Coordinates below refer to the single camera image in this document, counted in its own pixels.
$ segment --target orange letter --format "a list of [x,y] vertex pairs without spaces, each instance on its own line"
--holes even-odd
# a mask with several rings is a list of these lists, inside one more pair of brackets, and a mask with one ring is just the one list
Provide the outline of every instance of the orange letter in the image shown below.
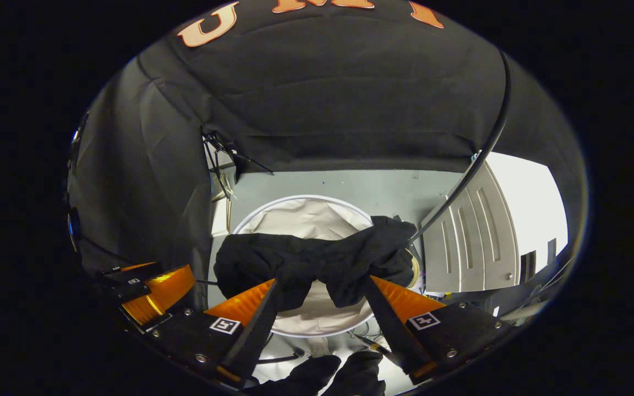
[[[307,0],[315,6],[323,6],[327,0]],[[277,7],[274,8],[274,13],[284,13],[287,11],[299,10],[304,8],[305,3],[298,2],[297,0],[277,0]]]
[[375,8],[375,5],[367,0],[332,0],[332,4],[339,7]]
[[412,10],[414,11],[410,16],[419,20],[420,22],[425,22],[428,25],[432,25],[435,28],[444,29],[445,26],[437,20],[435,13],[430,10],[430,8],[425,7],[424,5],[419,5],[417,3],[408,2],[412,6]]
[[215,30],[212,30],[209,33],[202,32],[200,24],[204,22],[204,19],[201,19],[184,28],[182,32],[178,33],[178,36],[183,38],[183,42],[187,45],[187,47],[199,47],[204,43],[211,42],[234,26],[236,23],[236,11],[234,11],[234,5],[236,6],[238,3],[239,2],[234,2],[229,5],[224,5],[224,7],[219,8],[219,10],[212,13],[212,15],[217,15],[219,18],[219,26]]

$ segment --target white fabric liner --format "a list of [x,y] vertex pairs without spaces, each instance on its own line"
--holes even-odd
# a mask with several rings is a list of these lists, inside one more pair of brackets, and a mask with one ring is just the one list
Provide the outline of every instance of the white fabric liner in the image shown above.
[[[294,195],[269,202],[247,216],[234,234],[264,233],[340,240],[372,226],[370,216],[328,196]],[[289,337],[325,337],[349,331],[373,316],[365,299],[334,306],[324,283],[316,280],[302,306],[277,314],[272,331]]]

